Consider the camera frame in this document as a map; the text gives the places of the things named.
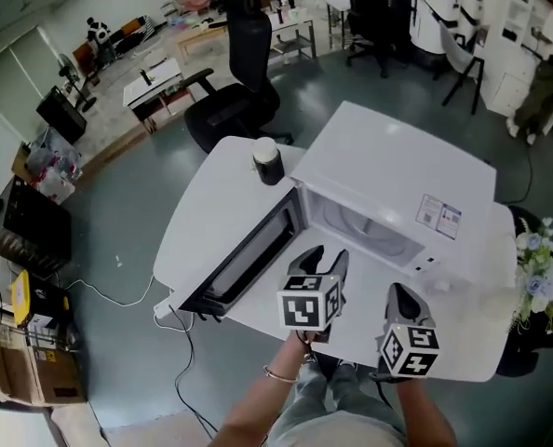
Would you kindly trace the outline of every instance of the black box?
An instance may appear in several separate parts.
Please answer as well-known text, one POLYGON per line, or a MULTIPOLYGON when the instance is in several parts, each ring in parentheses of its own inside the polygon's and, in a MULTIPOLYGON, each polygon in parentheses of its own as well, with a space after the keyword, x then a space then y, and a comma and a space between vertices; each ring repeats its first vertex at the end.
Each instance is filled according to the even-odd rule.
POLYGON ((70 212, 14 178, 0 196, 0 256, 40 277, 72 257, 70 212))

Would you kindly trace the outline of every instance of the speaker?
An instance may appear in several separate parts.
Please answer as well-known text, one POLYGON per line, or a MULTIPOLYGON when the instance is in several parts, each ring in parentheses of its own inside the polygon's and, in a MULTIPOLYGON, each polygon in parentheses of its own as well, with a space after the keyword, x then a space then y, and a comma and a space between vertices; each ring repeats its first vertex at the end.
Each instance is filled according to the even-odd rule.
POLYGON ((43 98, 36 112, 70 144, 84 135, 87 120, 78 113, 57 87, 43 98))

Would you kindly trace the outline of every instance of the electric fan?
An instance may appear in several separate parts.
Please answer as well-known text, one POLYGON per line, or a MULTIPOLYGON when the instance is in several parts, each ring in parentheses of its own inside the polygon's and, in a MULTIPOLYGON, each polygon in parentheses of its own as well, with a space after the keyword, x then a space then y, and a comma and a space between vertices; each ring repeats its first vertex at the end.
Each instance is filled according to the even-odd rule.
POLYGON ((92 105, 95 102, 97 102, 97 99, 91 98, 90 100, 87 100, 86 96, 82 94, 82 91, 78 89, 78 86, 76 85, 76 83, 80 81, 80 76, 78 75, 78 71, 75 69, 74 64, 67 56, 65 56, 63 53, 60 53, 60 55, 57 58, 57 63, 60 65, 59 75, 68 80, 68 83, 70 83, 74 87, 74 89, 80 95, 80 98, 82 98, 82 101, 84 101, 84 106, 82 106, 82 112, 85 113, 92 107, 92 105))

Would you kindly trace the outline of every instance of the flower bouquet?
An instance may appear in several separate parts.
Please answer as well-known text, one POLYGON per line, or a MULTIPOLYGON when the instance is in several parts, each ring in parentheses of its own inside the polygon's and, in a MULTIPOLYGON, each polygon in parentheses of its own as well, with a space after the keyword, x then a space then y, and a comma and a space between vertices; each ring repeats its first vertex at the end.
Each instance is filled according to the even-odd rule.
POLYGON ((553 332, 553 228, 546 218, 537 233, 520 219, 525 231, 517 237, 518 266, 516 285, 520 295, 512 328, 527 329, 529 316, 546 312, 549 319, 546 332, 553 332))

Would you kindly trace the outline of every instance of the black cable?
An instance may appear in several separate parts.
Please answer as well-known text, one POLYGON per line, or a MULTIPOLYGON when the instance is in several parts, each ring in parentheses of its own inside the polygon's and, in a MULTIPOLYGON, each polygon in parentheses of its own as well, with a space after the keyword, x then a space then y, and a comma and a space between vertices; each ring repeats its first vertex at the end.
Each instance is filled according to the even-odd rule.
POLYGON ((533 185, 533 162, 531 161, 531 150, 529 147, 527 147, 527 161, 529 162, 529 183, 527 184, 527 190, 525 191, 525 195, 517 200, 508 200, 507 202, 500 202, 503 205, 514 205, 514 204, 520 204, 521 202, 524 202, 527 200, 527 197, 529 197, 529 193, 531 192, 531 187, 533 185))
POLYGON ((390 409, 392 409, 392 406, 390 405, 390 402, 388 402, 388 399, 384 395, 384 392, 382 390, 382 383, 380 381, 375 381, 376 387, 378 387, 378 394, 380 394, 380 399, 386 404, 390 409))
POLYGON ((174 383, 175 384, 175 391, 177 392, 177 397, 180 398, 180 401, 183 403, 183 405, 185 405, 185 407, 187 407, 192 412, 192 414, 196 416, 197 421, 200 423, 202 428, 204 428, 206 433, 212 439, 212 436, 210 435, 209 430, 206 428, 206 426, 204 425, 204 423, 202 421, 206 422, 212 428, 212 430, 214 430, 215 432, 219 432, 219 430, 206 417, 204 417, 201 413, 199 413, 196 409, 194 409, 190 404, 188 404, 183 399, 182 393, 180 392, 181 378, 192 367, 192 363, 194 362, 194 342, 192 341, 190 333, 185 328, 185 323, 177 315, 177 313, 175 312, 175 310, 173 309, 173 307, 171 305, 169 305, 169 308, 173 312, 173 315, 175 315, 175 318, 177 318, 179 320, 179 322, 181 323, 181 325, 183 326, 183 330, 185 331, 185 335, 187 336, 187 340, 190 343, 190 360, 188 361, 187 366, 185 366, 185 368, 175 378, 175 383, 174 383))

